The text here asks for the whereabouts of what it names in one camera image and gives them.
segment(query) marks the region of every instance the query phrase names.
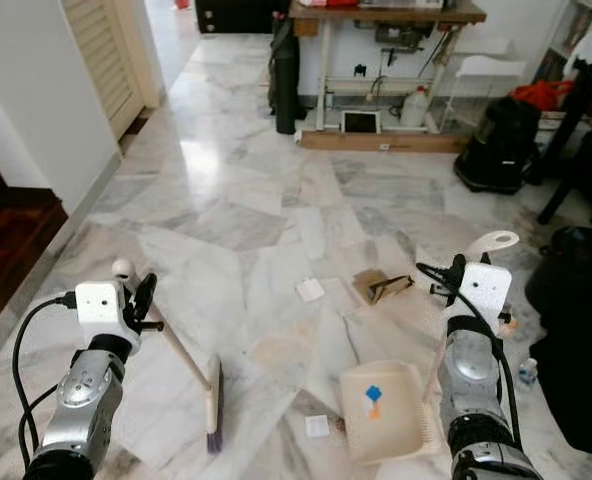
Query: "wooden table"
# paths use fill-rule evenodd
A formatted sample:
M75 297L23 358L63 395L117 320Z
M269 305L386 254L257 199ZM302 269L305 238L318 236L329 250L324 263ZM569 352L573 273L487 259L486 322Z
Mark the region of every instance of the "wooden table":
M444 42L442 54L438 57L438 67L433 79L388 79L405 85L408 91L413 91L419 85L429 86L428 98L437 92L438 86L445 74L445 67L451 58L461 30L468 24L484 22L487 14L474 5L471 0L460 0L457 7L449 10L429 8L361 8L361 7L305 7L293 0L289 11L294 18L294 32L297 36L316 36L318 27L322 26L321 57L318 82L318 99L316 106L316 130L323 131L325 127L325 94L328 88L329 51L332 37L332 23L344 20L364 20L373 22L437 22L449 26L448 38Z

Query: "white chair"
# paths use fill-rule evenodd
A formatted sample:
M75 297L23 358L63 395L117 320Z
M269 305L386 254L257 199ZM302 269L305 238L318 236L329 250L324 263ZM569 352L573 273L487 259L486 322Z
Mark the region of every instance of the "white chair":
M513 85L511 87L505 88L503 90L503 93L496 96L506 95L507 93L509 93L509 91L516 87L517 83L525 74L526 67L527 62L524 61L496 60L485 55L472 55L470 57L464 58L460 65L460 68L458 69L455 75L456 81L454 82L454 86L452 87L449 100L447 101L447 105L445 106L443 120L440 124L440 131L443 131L445 127L445 122L447 121L448 116L452 113L456 116L457 120L462 123L475 126L478 122L478 118L475 118L473 115L470 115L468 117L468 112L464 112L461 115L457 114L456 109L454 108L454 97L457 94L460 94L465 98L492 98L492 93L494 93L494 87L497 86L496 82L499 79L504 79L513 81ZM476 82L476 85L474 86L473 90L470 88L470 91L467 92L467 95L463 95L463 92L461 91L461 87L463 85L462 82L464 82L467 79L476 79L479 81ZM486 80L486 83L483 86L481 86L482 80Z

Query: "wooden plank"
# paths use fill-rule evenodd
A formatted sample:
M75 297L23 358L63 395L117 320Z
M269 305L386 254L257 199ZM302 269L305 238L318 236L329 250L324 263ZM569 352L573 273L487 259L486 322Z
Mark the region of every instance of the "wooden plank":
M294 20L294 35L297 37L318 36L318 20L312 18L296 18Z
M303 131L300 144L315 150L461 153L468 140L457 135Z
M289 16L302 19L366 20L371 22L447 22L480 23L487 14L471 0L460 0L455 8L360 8L360 7L305 7L292 0Z

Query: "red bag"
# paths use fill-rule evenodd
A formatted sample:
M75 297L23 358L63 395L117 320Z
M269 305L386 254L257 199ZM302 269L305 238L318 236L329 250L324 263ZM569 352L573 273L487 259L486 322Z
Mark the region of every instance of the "red bag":
M543 112L558 110L558 97L571 92L574 82L544 82L517 87L512 98L531 103Z

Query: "black cable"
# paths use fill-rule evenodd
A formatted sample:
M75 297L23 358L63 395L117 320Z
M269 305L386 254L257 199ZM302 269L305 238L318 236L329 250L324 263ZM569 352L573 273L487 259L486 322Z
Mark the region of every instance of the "black cable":
M54 393L57 388L58 384L54 385L49 390L43 392L40 395L40 397L38 397L29 405L29 411L32 412L43 400L45 400L52 393ZM29 451L27 450L27 443L25 442L25 424L27 423L28 418L29 417L23 413L23 416L20 417L20 421L18 422L18 443L20 445L20 452L23 455L23 463L25 464L25 470L27 470L31 462Z
M427 65L429 65L429 62L432 61L432 59L434 58L434 55L436 55L436 52L438 51L438 49L440 48L440 46L443 44L443 42L445 41L445 38L447 38L447 34L449 32L444 32L443 36L440 37L440 40L438 41L438 43L436 44L436 46L434 47L434 50L432 50L432 53L429 55L429 57L427 58L427 61L425 62L425 65L423 65L423 68L420 69L420 72L418 72L418 76L416 78L420 78L423 75L423 72L425 71L425 69L427 68Z
M417 263L416 268L418 270L427 275L432 280L440 283L443 287L450 291L452 295L457 296L461 299L461 301L467 305L467 307L472 311L474 316L481 322L481 327L485 332L485 335L489 338L492 344L492 353L494 357L500 362L503 367L503 373L505 375L505 382L507 383L507 397L509 401L509 412L511 416L512 422L512 433L514 434L514 446L518 448L521 452L523 451L523 443L520 437L520 427L518 425L518 409L516 408L516 394L514 392L514 380L512 378L511 370L509 369L509 364L507 362L507 357L505 356L505 352L503 351L503 347L501 345L500 340L494 335L492 332L491 327L482 316L482 314L478 311L478 309L469 301L469 299L460 293L458 288L454 285L449 283L445 278L443 278L443 273L441 269L432 267L431 265L427 265L425 263Z
M23 416L26 417L27 425L29 426L29 433L32 439L33 450L36 450L36 448L38 448L38 431L36 430L36 422L34 421L34 416L32 415L29 402L27 401L27 395L25 394L23 382L20 378L18 364L20 357L20 346L22 344L23 337L25 336L25 331L27 330L29 323L38 312L40 312L43 308L48 307L49 305L65 305L67 308L76 308L76 294L74 292L67 292L65 295L61 297L46 300L38 306L34 307L34 309L32 309L32 311L30 311L27 314L27 316L23 319L20 328L18 329L18 334L16 334L14 350L12 353L12 377L14 379L14 386L16 387L18 398L20 399L20 403L23 408ZM25 443L24 431L19 431L18 441L21 444L21 453L23 454L23 461L26 465L29 465L29 454L26 452L27 448L25 448L25 452L22 451L22 445L24 445Z

